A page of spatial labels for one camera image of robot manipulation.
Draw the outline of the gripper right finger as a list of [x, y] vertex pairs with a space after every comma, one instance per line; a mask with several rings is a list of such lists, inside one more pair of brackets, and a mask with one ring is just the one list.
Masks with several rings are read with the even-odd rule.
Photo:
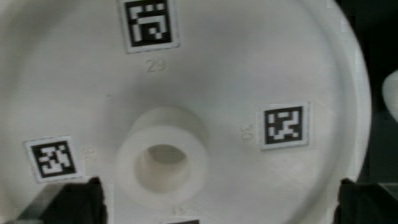
[[398, 183], [342, 180], [337, 224], [398, 224]]

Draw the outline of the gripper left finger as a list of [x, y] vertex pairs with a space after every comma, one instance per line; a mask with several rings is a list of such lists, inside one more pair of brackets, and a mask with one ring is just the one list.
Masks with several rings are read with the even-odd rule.
[[102, 180], [93, 177], [86, 183], [51, 184], [15, 224], [107, 224], [107, 205]]

